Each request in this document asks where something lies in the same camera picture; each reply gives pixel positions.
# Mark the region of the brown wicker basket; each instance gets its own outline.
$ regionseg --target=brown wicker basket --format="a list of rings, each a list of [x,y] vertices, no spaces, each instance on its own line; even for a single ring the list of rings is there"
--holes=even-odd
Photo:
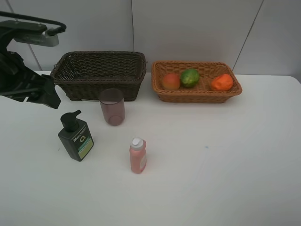
[[[146,72],[144,54],[124,51],[70,52],[51,77],[70,100],[98,100],[101,91],[120,89],[125,101],[137,98]]]
[[[168,73],[179,76],[186,69],[194,68],[200,74],[198,84],[193,88],[180,87],[175,91],[167,91],[162,87],[162,79]],[[229,74],[234,85],[229,91],[211,91],[210,82],[224,74]],[[152,65],[152,88],[159,98],[165,102],[183,103],[223,103],[230,97],[241,94],[242,88],[232,70],[220,62],[185,62],[185,61],[156,61]]]

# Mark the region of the orange fruit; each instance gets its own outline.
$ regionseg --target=orange fruit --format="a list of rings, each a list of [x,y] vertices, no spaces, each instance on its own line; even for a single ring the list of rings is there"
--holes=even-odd
[[[228,91],[233,86],[233,79],[229,74],[222,74],[215,78],[210,86],[213,91]]]
[[[165,90],[177,90],[180,87],[180,78],[178,75],[170,73],[164,76],[162,86]]]

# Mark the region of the dark wicker basket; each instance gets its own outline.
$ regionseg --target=dark wicker basket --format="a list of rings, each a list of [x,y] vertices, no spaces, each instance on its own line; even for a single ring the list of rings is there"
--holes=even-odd
[[[145,72],[143,53],[70,52],[55,65],[51,77],[70,100],[98,100],[101,91],[116,88],[125,101],[134,101]]]

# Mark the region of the soap bottle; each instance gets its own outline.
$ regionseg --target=soap bottle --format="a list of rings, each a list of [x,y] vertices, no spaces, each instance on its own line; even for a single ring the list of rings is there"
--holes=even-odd
[[[146,166],[146,142],[134,138],[130,146],[131,169],[134,173],[142,173]]]
[[[58,134],[69,156],[77,161],[82,161],[94,145],[87,123],[76,118],[80,113],[77,110],[62,115],[64,128]]]

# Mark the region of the plastic cup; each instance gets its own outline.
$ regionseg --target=plastic cup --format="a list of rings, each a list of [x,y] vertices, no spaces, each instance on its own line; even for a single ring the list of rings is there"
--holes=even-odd
[[[106,89],[99,95],[105,121],[112,125],[120,125],[126,114],[124,109],[123,94],[119,89]]]

